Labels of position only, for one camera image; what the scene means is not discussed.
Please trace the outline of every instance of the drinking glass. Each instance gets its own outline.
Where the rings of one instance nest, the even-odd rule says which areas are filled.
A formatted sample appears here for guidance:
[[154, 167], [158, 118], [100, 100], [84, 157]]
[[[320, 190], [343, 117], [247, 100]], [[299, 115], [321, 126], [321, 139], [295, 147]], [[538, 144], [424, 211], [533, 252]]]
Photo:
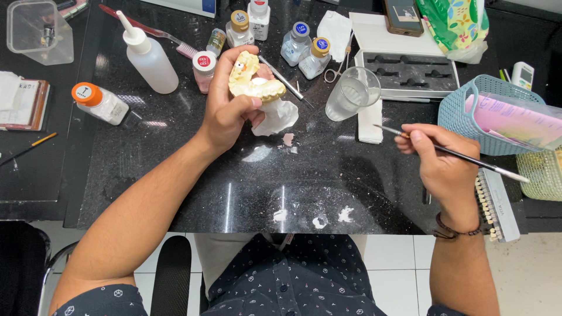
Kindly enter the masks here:
[[372, 71], [364, 67], [348, 68], [326, 102], [326, 115], [333, 121], [348, 119], [373, 105], [379, 97], [380, 82]]

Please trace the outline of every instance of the paper towel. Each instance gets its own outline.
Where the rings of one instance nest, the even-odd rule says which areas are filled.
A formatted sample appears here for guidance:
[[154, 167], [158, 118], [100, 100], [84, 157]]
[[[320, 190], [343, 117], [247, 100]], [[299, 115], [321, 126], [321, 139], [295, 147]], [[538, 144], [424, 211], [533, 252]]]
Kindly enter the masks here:
[[265, 112], [265, 119], [260, 125], [252, 128], [255, 136], [277, 134], [283, 129], [293, 126], [298, 119], [298, 107], [291, 101], [277, 99], [264, 103], [260, 110]]
[[349, 18], [335, 11], [326, 11], [316, 35], [330, 41], [330, 55], [336, 62], [342, 62], [346, 55], [347, 43], [350, 40], [352, 22]]
[[383, 130], [373, 124], [383, 125], [383, 100], [362, 110], [357, 114], [359, 122], [359, 141], [380, 144], [383, 141]]

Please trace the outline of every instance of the person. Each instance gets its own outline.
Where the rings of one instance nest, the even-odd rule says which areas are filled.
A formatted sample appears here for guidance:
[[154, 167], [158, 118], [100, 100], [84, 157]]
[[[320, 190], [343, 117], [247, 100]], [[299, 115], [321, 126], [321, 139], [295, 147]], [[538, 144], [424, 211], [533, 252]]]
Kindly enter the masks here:
[[[50, 315], [147, 315], [133, 272], [162, 241], [203, 171], [234, 144], [244, 121], [255, 126], [263, 120], [260, 99], [229, 99], [229, 74], [245, 50], [258, 53], [255, 46], [240, 46], [221, 56], [197, 134], [88, 229], [58, 282]], [[499, 315], [483, 236], [462, 234], [480, 225], [477, 167], [435, 152], [432, 140], [475, 158], [478, 143], [434, 125], [402, 128], [411, 140], [396, 138], [398, 148], [419, 154], [421, 179], [441, 203], [443, 225], [461, 233], [436, 239], [429, 314]], [[349, 235], [295, 234], [280, 250], [267, 234], [196, 234], [196, 246], [210, 301], [203, 315], [385, 315], [375, 303], [361, 249]]]

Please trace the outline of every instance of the hand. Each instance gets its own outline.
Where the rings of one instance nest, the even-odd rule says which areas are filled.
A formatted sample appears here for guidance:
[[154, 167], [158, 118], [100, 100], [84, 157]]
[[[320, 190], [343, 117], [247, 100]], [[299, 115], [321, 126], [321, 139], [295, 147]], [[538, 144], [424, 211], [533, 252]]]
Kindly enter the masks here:
[[467, 214], [466, 209], [467, 206], [476, 206], [474, 180], [478, 174], [478, 166], [435, 151], [433, 141], [476, 159], [480, 158], [480, 144], [436, 125], [404, 124], [402, 130], [410, 133], [410, 139], [397, 136], [396, 145], [403, 154], [418, 152], [421, 159], [421, 180], [445, 209], [441, 214], [445, 225], [457, 228], [459, 232], [476, 229], [478, 214]]
[[218, 155], [234, 145], [240, 135], [244, 121], [250, 119], [253, 126], [258, 126], [265, 118], [259, 98], [241, 95], [230, 99], [228, 78], [236, 58], [241, 52], [258, 53], [253, 45], [243, 45], [231, 48], [223, 53], [215, 68], [215, 75], [209, 86], [207, 109], [203, 124], [197, 135], [216, 150]]

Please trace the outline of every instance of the green mesh basket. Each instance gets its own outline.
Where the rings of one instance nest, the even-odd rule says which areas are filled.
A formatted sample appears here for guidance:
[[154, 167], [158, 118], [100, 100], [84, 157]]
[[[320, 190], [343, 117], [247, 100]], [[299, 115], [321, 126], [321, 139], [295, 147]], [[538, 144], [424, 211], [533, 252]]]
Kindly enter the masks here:
[[[464, 137], [475, 139], [480, 143], [480, 153], [491, 156], [523, 154], [540, 151], [506, 141], [484, 132], [474, 120], [474, 110], [479, 92], [489, 92], [501, 96], [518, 98], [525, 101], [545, 104], [536, 93], [519, 88], [511, 83], [488, 75], [480, 75], [464, 86], [455, 90], [441, 101], [437, 124]], [[465, 101], [474, 95], [474, 103], [470, 112], [465, 112]]]
[[517, 155], [519, 174], [529, 178], [521, 183], [526, 196], [537, 200], [562, 201], [562, 170], [552, 150]]

